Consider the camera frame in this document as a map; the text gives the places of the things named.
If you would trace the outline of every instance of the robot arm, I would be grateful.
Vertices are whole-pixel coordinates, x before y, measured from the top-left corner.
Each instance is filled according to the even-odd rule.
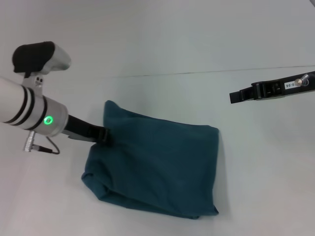
[[[69,55],[53,42],[23,45],[13,54],[14,72],[21,85],[0,78],[0,121],[30,131],[25,151],[33,148],[35,133],[105,143],[108,129],[70,116],[65,105],[42,95],[43,75],[70,67]]]

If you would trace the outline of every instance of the teal cloth bag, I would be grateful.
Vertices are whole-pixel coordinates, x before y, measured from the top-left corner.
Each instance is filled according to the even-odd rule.
[[[82,181],[101,201],[197,219],[216,215],[219,130],[146,117],[107,101],[112,144],[91,147]]]

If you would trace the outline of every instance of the green led light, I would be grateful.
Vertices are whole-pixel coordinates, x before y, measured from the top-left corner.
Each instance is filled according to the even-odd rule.
[[[52,122],[54,122],[54,118],[53,117],[51,117],[51,116],[45,117],[44,124],[50,125]]]

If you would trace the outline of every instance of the white backdrop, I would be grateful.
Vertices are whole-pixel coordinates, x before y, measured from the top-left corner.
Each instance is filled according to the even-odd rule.
[[[101,125],[110,99],[217,127],[222,140],[220,215],[193,221],[98,201],[80,180],[91,144],[60,135],[60,156],[23,153],[27,132],[0,124],[0,234],[313,235],[315,93],[233,105],[228,94],[315,67],[201,72],[315,64],[314,11],[308,0],[2,1],[1,75],[21,81],[15,48],[52,40],[73,65],[48,75],[44,93],[72,115]]]

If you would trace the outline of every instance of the black stripe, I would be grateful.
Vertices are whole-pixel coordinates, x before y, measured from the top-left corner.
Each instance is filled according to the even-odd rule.
[[[45,96],[43,96],[43,100],[44,100],[44,110],[43,110],[43,113],[41,114],[38,122],[34,126],[32,126],[31,128],[25,129],[25,130],[34,130],[34,129],[36,129],[41,124],[43,119],[45,118],[45,115],[46,115],[46,112],[47,112],[47,99],[46,99]]]
[[[34,91],[31,88],[28,88],[28,90],[31,93],[31,105],[30,108],[28,110],[28,112],[25,114],[24,118],[21,119],[19,122],[17,122],[16,124],[12,124],[12,126],[18,126],[20,124],[23,124],[31,115],[33,108],[34,108],[34,103],[35,103],[35,95],[34,95]]]
[[[26,88],[24,86],[22,86],[22,88],[24,91],[24,101],[22,103],[22,106],[21,106],[19,112],[11,120],[3,122],[3,123],[6,123],[6,124],[12,123],[12,122],[16,121],[20,117],[20,115],[23,113],[23,111],[26,107],[27,101],[28,101],[28,92],[26,91]]]

